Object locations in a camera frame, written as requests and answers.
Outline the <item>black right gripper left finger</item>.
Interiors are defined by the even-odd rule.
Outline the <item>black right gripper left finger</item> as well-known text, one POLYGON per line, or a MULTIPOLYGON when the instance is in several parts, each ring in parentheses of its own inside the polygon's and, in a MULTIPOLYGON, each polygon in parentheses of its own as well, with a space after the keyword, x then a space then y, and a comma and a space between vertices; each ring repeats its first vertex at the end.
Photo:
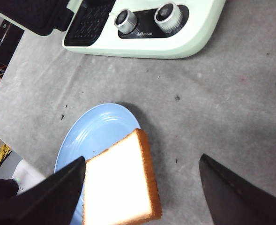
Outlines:
POLYGON ((80 198, 85 159, 78 157, 39 184, 0 204, 0 225, 68 225, 80 198))

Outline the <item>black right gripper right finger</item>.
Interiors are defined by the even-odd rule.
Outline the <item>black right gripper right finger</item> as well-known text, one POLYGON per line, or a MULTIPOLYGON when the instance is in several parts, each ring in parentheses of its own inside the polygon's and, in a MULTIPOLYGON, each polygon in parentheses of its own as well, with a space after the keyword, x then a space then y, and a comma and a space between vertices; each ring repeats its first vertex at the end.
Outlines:
POLYGON ((215 225, 276 225, 276 197, 210 156, 199 161, 201 184, 215 225))

